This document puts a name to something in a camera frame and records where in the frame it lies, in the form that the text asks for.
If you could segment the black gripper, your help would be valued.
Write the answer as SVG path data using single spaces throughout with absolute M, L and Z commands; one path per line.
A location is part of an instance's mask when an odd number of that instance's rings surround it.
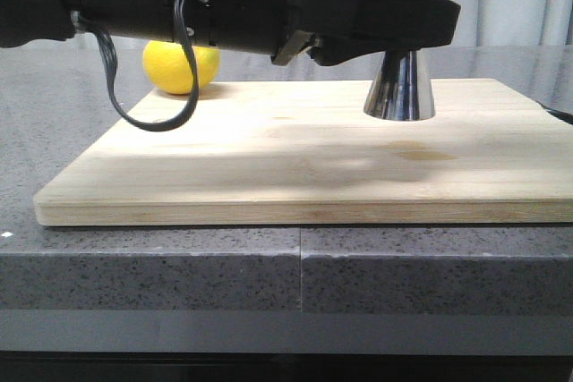
M 399 38 L 330 37 L 303 28 L 306 0 L 173 0 L 173 38 L 202 47 L 268 55 L 288 64 L 311 50 L 320 66 L 399 49 Z

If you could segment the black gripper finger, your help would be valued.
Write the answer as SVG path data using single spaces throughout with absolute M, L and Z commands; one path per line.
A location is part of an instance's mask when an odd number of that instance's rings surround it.
M 415 49 L 451 42 L 459 4 L 451 0 L 295 0 L 295 28 L 323 49 Z

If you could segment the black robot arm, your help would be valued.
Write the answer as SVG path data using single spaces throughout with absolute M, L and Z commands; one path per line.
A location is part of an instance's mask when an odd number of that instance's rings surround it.
M 175 39 L 175 0 L 1 0 L 1 44 L 74 35 L 73 13 L 130 38 Z M 450 0 L 189 0 L 198 46 L 269 55 L 307 51 L 321 66 L 389 50 L 445 46 L 460 8 Z

